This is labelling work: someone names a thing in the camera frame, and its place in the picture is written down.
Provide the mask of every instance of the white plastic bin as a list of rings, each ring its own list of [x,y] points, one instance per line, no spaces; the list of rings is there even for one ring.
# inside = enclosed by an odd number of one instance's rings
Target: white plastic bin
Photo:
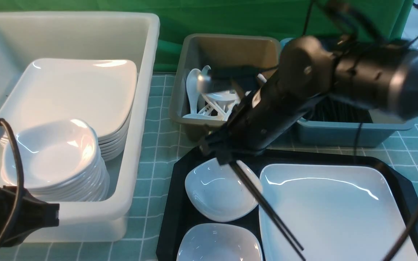
[[[128,59],[139,73],[123,156],[106,164],[110,197],[102,202],[61,202],[60,226],[36,231],[26,242],[116,241],[125,234],[158,35],[159,18],[150,13],[0,13],[0,107],[23,70],[38,58]],[[1,178],[0,185],[5,185]]]

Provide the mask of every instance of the black device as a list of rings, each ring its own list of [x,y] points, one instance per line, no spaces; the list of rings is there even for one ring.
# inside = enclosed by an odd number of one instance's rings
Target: black device
[[[226,124],[201,141],[203,152],[261,153],[326,96],[406,120],[417,117],[418,50],[407,44],[336,38],[331,42],[314,36],[291,40],[272,77],[233,108]],[[210,88],[202,91],[213,92]],[[220,160],[224,164],[229,157]]]
[[[23,167],[18,145],[10,125],[0,119],[0,139],[7,132],[17,170],[17,186],[0,188],[0,247],[22,243],[32,232],[59,225],[59,204],[34,198],[23,186]]]

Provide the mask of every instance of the stack of plates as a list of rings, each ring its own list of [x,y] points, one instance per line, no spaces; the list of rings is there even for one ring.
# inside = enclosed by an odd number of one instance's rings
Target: stack of plates
[[[105,161],[125,148],[136,88],[132,61],[43,58],[31,63],[0,109],[15,133],[60,119],[81,119],[98,136]],[[4,135],[0,143],[7,144]]]

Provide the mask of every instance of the white square plate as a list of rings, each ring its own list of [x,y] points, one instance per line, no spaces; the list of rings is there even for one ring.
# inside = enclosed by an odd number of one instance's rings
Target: white square plate
[[[27,67],[0,117],[15,133],[51,121],[81,119],[101,139],[126,121],[135,89],[132,61],[42,58]]]
[[[308,261],[382,260],[405,228],[388,183],[370,167],[274,164],[260,180]],[[266,261],[300,260],[263,210],[259,222]],[[418,260],[410,238],[393,260]]]

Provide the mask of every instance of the white bowl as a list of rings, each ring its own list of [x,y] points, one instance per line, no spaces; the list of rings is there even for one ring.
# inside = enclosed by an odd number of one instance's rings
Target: white bowl
[[[17,134],[25,187],[41,189],[59,185],[85,171],[98,152],[98,138],[85,122],[60,120],[25,129]],[[7,181],[17,184],[10,144],[3,151],[2,169]]]
[[[64,198],[75,194],[86,193],[86,191],[98,186],[98,182],[101,182],[104,179],[102,175],[103,166],[98,165],[92,172],[89,172],[88,175],[78,179],[78,182],[60,186],[53,190],[43,191],[42,193],[33,193],[33,195],[34,197],[48,196],[51,198]]]
[[[89,165],[81,174],[71,178],[70,180],[60,183],[55,186],[50,186],[46,188],[31,188],[30,192],[37,194],[37,195],[43,195],[43,194],[51,194],[53,192],[58,192],[63,189],[68,188],[78,188],[85,182],[85,180],[92,178],[94,174],[97,172],[98,169],[101,167],[101,156],[97,153],[96,159],[94,162]]]
[[[237,162],[262,192],[261,182],[254,172],[243,162]],[[191,170],[185,179],[185,189],[194,207],[217,222],[241,218],[257,206],[257,201],[230,166],[220,166],[215,158]]]
[[[107,193],[109,188],[109,173],[106,170],[104,161],[101,160],[101,165],[95,170],[96,173],[91,174],[91,178],[84,184],[78,187],[64,190],[63,192],[47,194],[47,195],[33,195],[34,197],[50,202],[81,202],[81,201],[98,201],[103,199],[103,195]]]
[[[200,224],[181,240],[176,261],[262,261],[257,238],[247,229],[228,224]]]

